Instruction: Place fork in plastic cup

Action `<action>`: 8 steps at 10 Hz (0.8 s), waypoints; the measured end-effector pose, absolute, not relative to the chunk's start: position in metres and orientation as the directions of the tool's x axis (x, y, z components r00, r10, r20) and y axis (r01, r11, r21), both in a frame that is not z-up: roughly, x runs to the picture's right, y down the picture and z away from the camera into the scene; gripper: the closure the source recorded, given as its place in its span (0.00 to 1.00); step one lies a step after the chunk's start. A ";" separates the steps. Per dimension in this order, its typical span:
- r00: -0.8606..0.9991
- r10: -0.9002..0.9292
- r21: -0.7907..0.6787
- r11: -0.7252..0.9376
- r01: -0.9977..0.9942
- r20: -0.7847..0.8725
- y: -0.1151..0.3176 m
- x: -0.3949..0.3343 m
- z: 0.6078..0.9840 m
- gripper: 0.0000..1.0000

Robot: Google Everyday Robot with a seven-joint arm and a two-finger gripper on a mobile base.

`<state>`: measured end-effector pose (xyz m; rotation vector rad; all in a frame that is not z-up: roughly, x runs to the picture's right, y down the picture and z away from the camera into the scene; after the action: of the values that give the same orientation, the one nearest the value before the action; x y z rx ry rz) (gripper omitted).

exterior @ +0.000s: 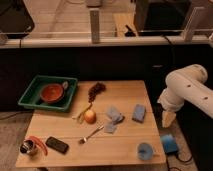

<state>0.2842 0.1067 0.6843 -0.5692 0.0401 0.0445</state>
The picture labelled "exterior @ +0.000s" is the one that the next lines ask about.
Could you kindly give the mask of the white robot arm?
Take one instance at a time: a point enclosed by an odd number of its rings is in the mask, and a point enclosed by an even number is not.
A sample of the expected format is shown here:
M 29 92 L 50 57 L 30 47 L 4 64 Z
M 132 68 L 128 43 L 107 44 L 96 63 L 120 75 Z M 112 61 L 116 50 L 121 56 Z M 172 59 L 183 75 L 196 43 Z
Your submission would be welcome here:
M 204 85 L 208 79 L 207 70 L 193 64 L 170 72 L 166 78 L 166 88 L 157 102 L 162 106 L 162 126 L 169 127 L 176 119 L 185 101 L 198 107 L 213 119 L 213 90 Z

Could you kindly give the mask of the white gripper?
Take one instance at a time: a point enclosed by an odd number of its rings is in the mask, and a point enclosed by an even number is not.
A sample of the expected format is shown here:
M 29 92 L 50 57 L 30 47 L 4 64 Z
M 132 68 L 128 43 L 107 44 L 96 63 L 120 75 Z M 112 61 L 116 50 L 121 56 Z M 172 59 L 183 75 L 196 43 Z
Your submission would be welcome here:
M 183 106 L 183 99 L 169 89 L 164 89 L 157 102 L 165 110 L 162 113 L 162 126 L 169 127 L 176 118 L 176 113 Z

